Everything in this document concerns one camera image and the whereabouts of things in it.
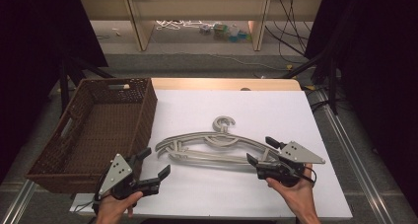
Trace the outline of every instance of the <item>brown wicker basket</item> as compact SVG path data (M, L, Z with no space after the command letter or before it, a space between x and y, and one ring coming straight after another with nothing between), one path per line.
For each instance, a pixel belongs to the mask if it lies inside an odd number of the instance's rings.
M157 106L151 79L84 79L26 178L51 192L94 192L116 153L148 146Z

